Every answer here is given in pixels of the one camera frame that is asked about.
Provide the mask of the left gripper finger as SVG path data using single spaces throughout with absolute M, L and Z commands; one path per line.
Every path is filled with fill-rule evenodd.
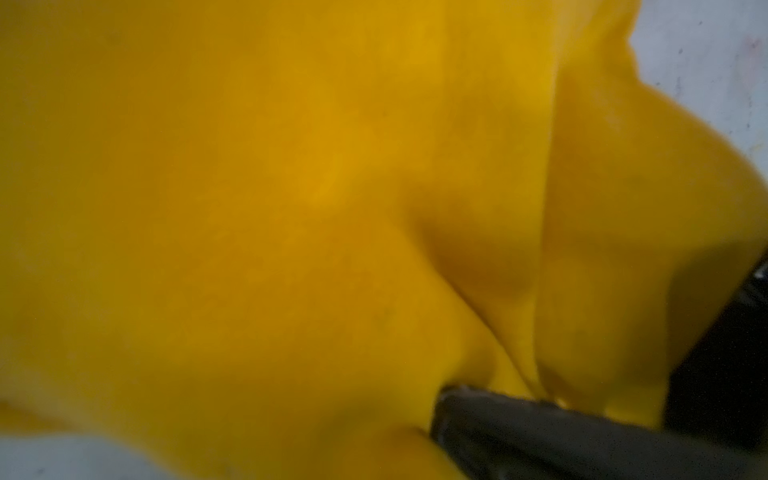
M 468 387 L 437 398 L 431 438 L 470 479 L 764 479 L 767 458 Z

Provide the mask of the yellow t shirt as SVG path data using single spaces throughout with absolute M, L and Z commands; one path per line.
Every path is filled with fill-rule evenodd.
M 5 1 L 1 432 L 456 479 L 468 384 L 660 424 L 767 187 L 636 1 Z

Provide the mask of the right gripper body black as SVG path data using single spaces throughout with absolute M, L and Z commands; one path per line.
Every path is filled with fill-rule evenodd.
M 741 450 L 767 448 L 767 259 L 673 372 L 664 428 Z

